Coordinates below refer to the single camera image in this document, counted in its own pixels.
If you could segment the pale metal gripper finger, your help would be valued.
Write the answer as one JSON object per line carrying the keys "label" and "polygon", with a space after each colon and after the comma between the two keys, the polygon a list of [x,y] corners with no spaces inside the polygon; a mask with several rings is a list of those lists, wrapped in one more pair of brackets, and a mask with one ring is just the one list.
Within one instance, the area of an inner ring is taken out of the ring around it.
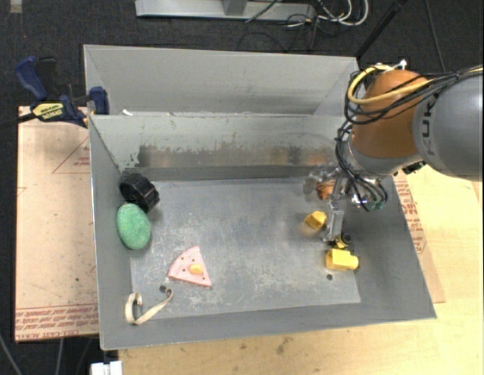
{"label": "pale metal gripper finger", "polygon": [[323,236],[324,242],[334,241],[341,237],[343,218],[344,211],[342,209],[333,209],[331,211]]}

